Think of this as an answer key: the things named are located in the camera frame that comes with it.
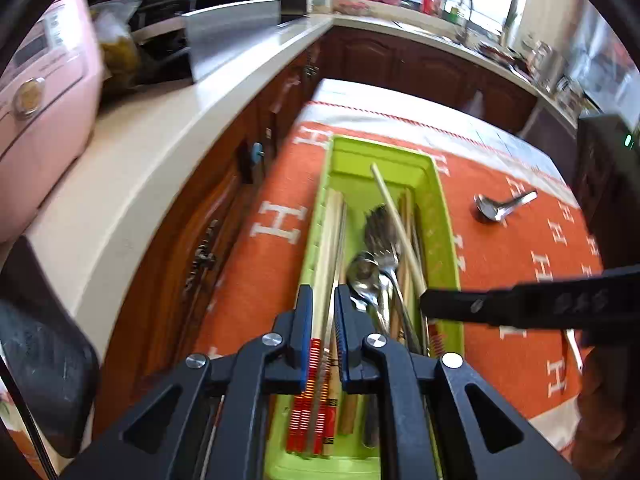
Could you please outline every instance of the cabinet handle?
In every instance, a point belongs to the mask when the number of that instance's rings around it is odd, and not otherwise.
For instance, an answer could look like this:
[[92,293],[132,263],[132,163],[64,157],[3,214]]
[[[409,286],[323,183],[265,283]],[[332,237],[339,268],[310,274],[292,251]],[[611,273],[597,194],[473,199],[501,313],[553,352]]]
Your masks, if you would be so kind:
[[254,145],[251,148],[251,162],[255,166],[262,158],[264,158],[264,149],[260,142],[254,142]]
[[200,279],[201,269],[204,268],[211,270],[216,264],[216,255],[211,252],[211,246],[213,242],[213,231],[217,224],[217,218],[211,221],[205,231],[204,238],[196,248],[193,260],[191,261],[191,270],[184,282],[184,288],[182,290],[183,295],[186,295],[191,290],[194,283]]
[[320,72],[320,68],[317,66],[313,66],[313,65],[305,66],[305,76],[308,78],[315,77],[318,74],[318,72]]

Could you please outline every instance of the wooden stick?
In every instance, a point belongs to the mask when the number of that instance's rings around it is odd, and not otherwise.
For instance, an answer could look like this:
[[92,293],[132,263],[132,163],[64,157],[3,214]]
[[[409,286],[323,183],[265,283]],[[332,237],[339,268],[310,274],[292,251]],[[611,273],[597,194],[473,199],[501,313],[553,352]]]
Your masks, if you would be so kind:
[[[342,268],[340,269],[340,283],[347,282],[347,266],[349,263],[346,261],[344,256],[342,257]],[[332,344],[335,342],[335,329],[334,329],[334,339],[332,340]],[[336,389],[334,390],[335,400],[340,402],[340,415],[338,417],[338,434],[351,434],[353,433],[353,428],[355,427],[356,422],[356,412],[358,410],[358,399],[359,395],[347,395],[342,393],[342,385],[340,384],[340,369],[338,368],[338,348],[337,346],[332,346],[332,357],[333,351],[335,348],[335,367],[332,368],[332,374],[335,375],[335,383]],[[332,450],[328,450],[328,452],[324,452],[323,454],[328,455],[332,452]]]
[[[400,215],[404,223],[404,232],[410,234],[414,223],[414,205],[409,190],[405,190],[400,199]],[[402,290],[402,297],[405,301],[409,301],[409,298],[414,296],[414,282],[411,279],[409,264],[404,254],[402,254],[398,268],[398,283]]]
[[[344,211],[342,214],[342,222],[340,229],[341,240],[338,247],[338,254],[336,255],[337,261],[335,266],[335,279],[334,279],[334,295],[335,287],[341,283],[347,281],[347,264],[344,261],[344,245],[346,236],[346,223],[347,223],[347,206],[343,206]],[[322,455],[331,456],[334,452],[334,436],[335,436],[335,419],[338,410],[338,400],[340,399],[340,393],[342,392],[342,385],[340,384],[340,368],[338,366],[338,345],[335,339],[335,326],[331,329],[331,352],[329,356],[329,369],[327,370],[327,385],[328,394],[326,400],[326,411],[324,414],[324,435],[322,437]]]
[[318,249],[318,265],[314,277],[314,318],[318,314],[321,331],[320,363],[311,402],[308,430],[306,430],[305,454],[320,454],[324,435],[324,418],[318,424],[322,398],[327,395],[325,384],[331,348],[331,332],[334,325],[334,284],[340,275],[340,256],[344,245],[346,204],[342,193],[329,189],[326,213],[322,228],[321,245]]
[[[411,209],[411,195],[408,190],[402,193],[400,197],[399,209],[400,209],[400,217],[402,218],[402,223],[404,224],[405,230],[407,228],[411,228],[410,222],[412,221],[413,211]],[[408,301],[408,298],[412,298],[412,294],[414,293],[411,276],[409,273],[409,269],[406,264],[406,258],[404,254],[400,258],[400,264],[398,265],[398,284],[400,286],[400,291],[402,292],[402,297],[405,301]],[[395,302],[393,312],[391,313],[391,329],[390,335],[392,338],[397,341],[405,344],[404,340],[404,331],[402,330],[402,318],[399,314],[400,309],[402,308],[399,304],[398,295],[395,295]]]
[[[385,179],[382,177],[382,174],[378,169],[378,165],[375,162],[371,165],[371,173],[373,173],[373,178],[375,179],[376,184],[378,184],[378,189],[380,190],[382,199],[385,202],[386,210],[388,211],[389,216],[391,216],[391,220],[394,223],[396,232],[398,232],[398,237],[400,238],[400,243],[402,244],[402,252],[406,257],[407,264],[409,265],[409,270],[411,271],[412,277],[414,279],[414,287],[418,292],[418,295],[421,296],[424,291],[427,290],[427,283],[424,281],[422,269],[420,268],[418,259],[415,257],[414,248],[411,245],[411,240],[409,240],[409,237],[404,231],[404,225],[402,224],[402,219],[400,218],[398,210],[396,209],[396,204],[391,198],[391,193],[389,193],[389,190],[386,187]],[[427,348],[430,348],[431,346],[428,329],[425,330],[424,335],[427,343]]]

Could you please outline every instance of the screw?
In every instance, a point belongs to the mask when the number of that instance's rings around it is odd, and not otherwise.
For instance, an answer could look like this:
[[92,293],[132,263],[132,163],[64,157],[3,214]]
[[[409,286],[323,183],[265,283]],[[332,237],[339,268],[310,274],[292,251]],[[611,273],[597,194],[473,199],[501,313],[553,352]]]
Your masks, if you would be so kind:
[[278,346],[282,343],[282,336],[275,332],[269,332],[262,336],[262,344],[267,346]]
[[369,334],[367,336],[367,343],[373,346],[373,348],[381,348],[386,345],[386,337],[382,334]]
[[447,368],[460,368],[462,366],[463,359],[455,352],[447,352],[442,356],[442,363]]
[[184,362],[189,368],[198,369],[202,368],[207,362],[207,358],[202,354],[191,354]]
[[475,300],[471,304],[471,313],[472,314],[476,314],[476,313],[480,312],[480,309],[482,308],[483,304],[484,304],[483,300]]

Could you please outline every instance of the wooden cabinet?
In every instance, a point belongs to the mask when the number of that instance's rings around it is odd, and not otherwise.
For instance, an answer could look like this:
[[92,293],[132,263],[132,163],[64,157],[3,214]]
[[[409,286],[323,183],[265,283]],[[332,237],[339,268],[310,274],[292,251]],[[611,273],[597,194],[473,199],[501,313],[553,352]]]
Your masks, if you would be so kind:
[[391,86],[398,58],[394,38],[364,30],[346,30],[341,40],[341,79],[382,88]]
[[258,95],[259,129],[268,169],[278,147],[305,103],[305,69],[307,52],[300,54]]
[[474,68],[458,56],[404,40],[391,88],[460,110]]
[[493,72],[477,67],[474,87],[482,92],[484,120],[510,134],[523,129],[538,98]]
[[321,41],[316,41],[306,51],[306,65],[304,69],[305,101],[309,101],[309,99],[313,97],[318,83],[323,77],[326,77],[322,70],[323,59]]
[[489,124],[516,134],[537,97],[468,60],[388,34],[334,27],[322,40],[323,76],[389,88],[463,110],[482,92]]
[[[302,52],[226,128],[182,188],[132,279],[102,364],[93,434],[191,352],[279,143],[305,103]],[[266,160],[260,159],[262,144]]]

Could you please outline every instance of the fork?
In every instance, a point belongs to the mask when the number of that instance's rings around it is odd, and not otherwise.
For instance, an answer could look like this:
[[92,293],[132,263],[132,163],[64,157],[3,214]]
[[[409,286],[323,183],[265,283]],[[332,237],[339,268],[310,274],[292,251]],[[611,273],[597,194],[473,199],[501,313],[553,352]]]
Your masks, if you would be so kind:
[[[404,298],[402,297],[402,292],[400,292],[398,277],[396,276],[396,269],[399,263],[398,237],[386,208],[383,205],[374,209],[367,218],[364,239],[367,249],[374,255],[378,263],[380,274],[389,279],[391,286],[398,295],[400,303],[399,313],[402,318],[402,328],[404,329],[404,338],[407,347],[410,352],[420,354],[422,352],[420,350],[418,336],[415,333],[411,318],[404,304]],[[381,282],[380,288],[382,294],[388,294],[388,283]]]

